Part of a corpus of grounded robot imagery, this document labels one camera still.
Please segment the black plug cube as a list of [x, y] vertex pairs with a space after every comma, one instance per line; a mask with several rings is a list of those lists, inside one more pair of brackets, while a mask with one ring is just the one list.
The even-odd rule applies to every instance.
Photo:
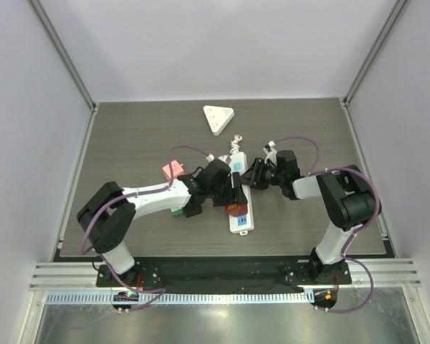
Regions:
[[183, 208], [183, 212], [186, 218], [191, 218], [193, 216], [196, 216], [202, 213], [202, 206], [200, 204], [199, 205], [187, 204]]

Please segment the brown orange plug cube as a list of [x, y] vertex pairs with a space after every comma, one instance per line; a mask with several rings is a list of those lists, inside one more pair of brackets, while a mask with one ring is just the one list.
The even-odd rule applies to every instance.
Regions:
[[225, 212], [233, 217], [239, 217], [248, 213], [248, 204], [229, 204], [225, 206]]

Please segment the white triangular socket adapter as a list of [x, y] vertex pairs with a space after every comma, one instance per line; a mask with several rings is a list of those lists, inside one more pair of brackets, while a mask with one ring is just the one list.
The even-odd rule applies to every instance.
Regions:
[[234, 118], [234, 109], [232, 107], [219, 107], [212, 105], [203, 106], [203, 113], [209, 124], [211, 133], [218, 136], [229, 122]]

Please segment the pink plug cube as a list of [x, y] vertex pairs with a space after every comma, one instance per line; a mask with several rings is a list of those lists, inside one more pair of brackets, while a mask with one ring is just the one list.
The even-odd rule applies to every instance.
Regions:
[[185, 173], [183, 164], [179, 163], [177, 160], [173, 160], [169, 164], [166, 164], [162, 167], [162, 171], [168, 181], [182, 176]]

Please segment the white power strip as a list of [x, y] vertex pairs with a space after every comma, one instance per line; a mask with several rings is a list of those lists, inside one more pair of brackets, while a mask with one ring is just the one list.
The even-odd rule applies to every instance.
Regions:
[[248, 169], [247, 155], [238, 148], [232, 148], [226, 161], [233, 174], [231, 179], [234, 188], [234, 200], [225, 208], [229, 215], [229, 231], [245, 236], [254, 229], [250, 187], [240, 181], [240, 177]]

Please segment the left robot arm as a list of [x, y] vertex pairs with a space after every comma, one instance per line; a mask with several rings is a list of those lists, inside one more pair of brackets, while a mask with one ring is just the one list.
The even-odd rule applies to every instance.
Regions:
[[114, 280], [130, 286], [138, 277], [135, 260], [124, 242], [132, 222], [168, 209], [181, 209], [188, 218], [196, 216], [208, 199], [235, 218], [249, 213], [239, 172], [219, 159], [154, 186], [121, 188], [114, 181], [105, 183], [77, 213], [84, 231], [82, 253], [87, 253], [86, 243], [91, 243], [90, 248], [102, 257]]

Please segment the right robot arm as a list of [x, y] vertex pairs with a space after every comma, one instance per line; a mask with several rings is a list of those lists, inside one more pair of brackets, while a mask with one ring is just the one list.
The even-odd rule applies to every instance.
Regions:
[[329, 225], [320, 243], [312, 249], [305, 268], [307, 278], [317, 284], [329, 284], [342, 269], [345, 253], [358, 232], [381, 212], [381, 202], [371, 181], [357, 166], [330, 169], [304, 176], [291, 150], [281, 150], [275, 159], [256, 158], [241, 176], [240, 182], [257, 190], [280, 188], [289, 200], [320, 197]]

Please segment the green plug cube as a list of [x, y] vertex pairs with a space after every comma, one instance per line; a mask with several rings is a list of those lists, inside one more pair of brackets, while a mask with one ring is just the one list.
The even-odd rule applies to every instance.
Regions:
[[171, 214], [173, 217], [180, 217], [184, 215], [183, 209], [171, 209]]

